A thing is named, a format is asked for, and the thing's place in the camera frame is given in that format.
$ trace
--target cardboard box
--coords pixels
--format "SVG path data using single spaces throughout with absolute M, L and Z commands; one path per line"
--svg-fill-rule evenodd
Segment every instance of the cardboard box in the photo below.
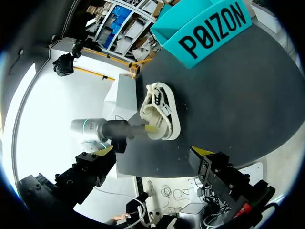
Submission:
M 181 0 L 163 0 L 163 2 L 167 5 L 171 5 L 174 6 L 176 5 L 178 2 L 180 2 Z
M 159 14 L 160 14 L 160 12 L 161 12 L 163 6 L 164 6 L 163 3 L 158 2 L 158 5 L 157 5 L 157 7 L 156 7 L 156 10 L 153 12 L 152 16 L 155 17 L 155 18 L 157 18 L 157 17 L 159 16 Z
M 163 48 L 192 68 L 251 25 L 243 0 L 181 0 L 151 31 Z

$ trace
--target machine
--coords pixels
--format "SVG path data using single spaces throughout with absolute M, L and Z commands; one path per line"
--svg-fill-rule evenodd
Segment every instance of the machine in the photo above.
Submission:
M 39 222 L 72 222 L 88 227 L 115 228 L 105 225 L 75 212 L 73 207 L 81 204 L 95 186 L 100 187 L 113 165 L 116 153 L 124 153 L 126 139 L 133 139 L 148 130 L 145 126 L 130 126 L 125 120 L 106 121 L 103 119 L 75 120 L 72 131 L 80 134 L 87 141 L 106 142 L 111 140 L 111 147 L 96 153 L 82 152 L 76 156 L 76 163 L 62 174 L 55 174 L 56 184 L 51 183 L 42 174 L 24 178 L 17 184 L 19 193 L 28 209 Z M 197 171 L 203 184 L 199 195 L 205 195 L 208 203 L 202 213 L 202 220 L 217 216 L 219 212 L 228 212 L 221 228 L 248 229 L 258 224 L 261 212 L 275 189 L 264 181 L 255 186 L 249 184 L 249 176 L 243 175 L 229 164 L 229 157 L 223 153 L 212 153 L 191 147 L 189 162 Z M 206 195 L 209 188 L 214 196 Z

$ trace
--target electrical cable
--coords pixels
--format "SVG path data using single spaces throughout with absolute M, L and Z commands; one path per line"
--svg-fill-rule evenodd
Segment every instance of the electrical cable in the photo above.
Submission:
M 189 194 L 190 194 L 190 191 L 189 191 L 188 189 L 186 189 L 186 188 L 182 189 L 182 192 L 183 192 L 183 194 L 185 194 L 185 195 L 189 195 Z
M 196 183 L 196 179 L 195 178 L 188 179 L 187 181 L 189 181 L 189 180 L 194 180 L 196 186 L 201 189 L 201 187 L 199 187 L 198 184 Z
M 62 32 L 61 32 L 61 38 L 63 38 L 63 36 L 64 36 L 64 34 L 65 34 L 65 32 L 66 32 L 66 29 L 67 29 L 67 26 L 68 26 L 68 22 L 69 22 L 69 20 L 70 20 L 71 15 L 72 15 L 72 11 L 74 10 L 74 8 L 75 8 L 75 6 L 77 5 L 77 2 L 78 2 L 78 1 L 79 1 L 79 0 L 75 0 L 74 3 L 72 4 L 70 10 L 69 10 L 67 19 L 66 19 L 66 21 L 65 21 L 65 24 L 64 24 L 63 29 L 62 29 Z
M 103 191 L 103 190 L 98 189 L 97 187 L 94 187 L 94 188 L 95 188 L 96 190 L 100 191 L 100 192 L 103 192 L 103 193 L 118 195 L 118 196 L 122 196 L 122 197 L 128 197 L 128 198 L 130 198 L 130 199 L 133 199 L 133 200 L 138 201 L 138 202 L 142 205 L 142 207 L 143 207 L 143 214 L 142 214 L 142 216 L 141 216 L 141 217 L 139 218 L 139 220 L 137 220 L 135 223 L 133 223 L 133 224 L 131 224 L 131 225 L 125 227 L 125 229 L 128 229 L 128 228 L 131 228 L 131 227 L 135 226 L 136 224 L 138 224 L 138 223 L 144 218 L 144 216 L 145 216 L 145 214 L 146 214 L 146 207 L 145 207 L 145 205 L 144 205 L 141 201 L 139 201 L 138 199 L 133 198 L 133 197 L 128 196 L 128 195 L 124 195 L 124 194 L 112 193 L 112 192 L 105 192 L 105 191 Z
M 208 223 L 206 222 L 206 220 L 207 220 L 209 217 L 210 217 L 210 216 L 207 216 L 207 217 L 204 219 L 204 221 L 203 221 L 203 224 L 204 224 L 207 228 L 213 229 L 213 228 L 217 228 L 217 227 L 219 227 L 219 226 L 221 226 L 221 225 L 224 224 L 224 223 L 220 223 L 220 224 L 217 224 L 217 225 L 210 225 L 210 224 L 208 224 Z
M 152 210 L 152 211 L 156 211 L 156 210 L 160 210 L 160 209 L 166 208 L 166 207 L 169 206 L 169 204 L 170 204 L 170 199 L 174 199 L 174 200 L 176 200 L 176 201 L 186 200 L 186 199 L 189 200 L 188 198 L 179 199 L 179 198 L 181 198 L 181 197 L 183 196 L 183 194 L 189 195 L 189 194 L 184 193 L 184 190 L 188 190 L 188 189 L 184 188 L 182 191 L 181 191 L 180 189 L 175 189 L 175 190 L 172 192 L 171 187 L 169 187 L 168 185 L 164 185 L 163 188 L 161 189 L 161 194 L 162 194 L 162 196 L 168 198 L 168 202 L 167 202 L 167 204 L 166 204 L 164 207 L 162 207 L 162 208 L 157 208 L 157 209 L 154 209 L 154 210 Z M 179 191 L 180 194 L 181 194 L 179 197 L 175 196 L 175 192 L 177 192 L 177 191 Z M 171 208 L 173 208 L 174 210 L 175 210 L 176 208 L 179 208 L 179 210 L 182 210 L 182 207 L 171 207 Z

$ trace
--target yellow pole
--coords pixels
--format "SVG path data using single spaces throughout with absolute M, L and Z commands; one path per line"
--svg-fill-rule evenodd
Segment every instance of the yellow pole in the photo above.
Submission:
M 93 50 L 90 50 L 90 49 L 83 49 L 83 50 L 86 51 L 86 52 L 94 53 L 94 54 L 99 55 L 99 56 L 102 56 L 102 57 L 107 57 L 107 55 L 105 55 L 105 54 L 103 54 L 103 53 L 100 53 L 100 52 L 97 52 L 97 51 L 93 51 Z M 121 64 L 124 64 L 124 65 L 129 66 L 129 63 L 126 63 L 126 62 L 121 61 L 121 60 L 119 60 L 119 59 L 116 59 L 116 58 L 114 58 L 114 57 L 110 57 L 110 60 L 113 60 L 113 61 L 116 61 L 116 62 L 119 62 L 119 63 L 121 63 Z
M 86 70 L 86 69 L 83 69 L 83 68 L 79 68 L 79 67 L 73 67 L 73 68 L 76 69 L 76 70 L 80 70 L 82 72 L 85 72 L 85 73 L 90 73 L 90 74 L 97 75 L 97 76 L 102 77 L 102 78 L 106 78 L 107 80 L 115 81 L 115 79 L 113 79 L 111 77 L 101 75 L 101 74 L 98 74 L 98 73 L 95 73 L 95 72 L 92 72 L 92 71 L 89 71 L 89 70 Z

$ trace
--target sneaker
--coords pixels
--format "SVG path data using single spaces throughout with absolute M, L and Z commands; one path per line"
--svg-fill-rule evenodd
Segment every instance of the sneaker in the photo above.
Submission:
M 156 192 L 153 188 L 153 183 L 149 180 L 147 181 L 147 191 L 146 193 L 148 194 L 149 197 L 155 196 Z
M 152 140 L 175 140 L 180 134 L 180 122 L 172 90 L 164 83 L 147 85 L 147 96 L 140 109 L 140 117 L 157 133 L 148 133 Z

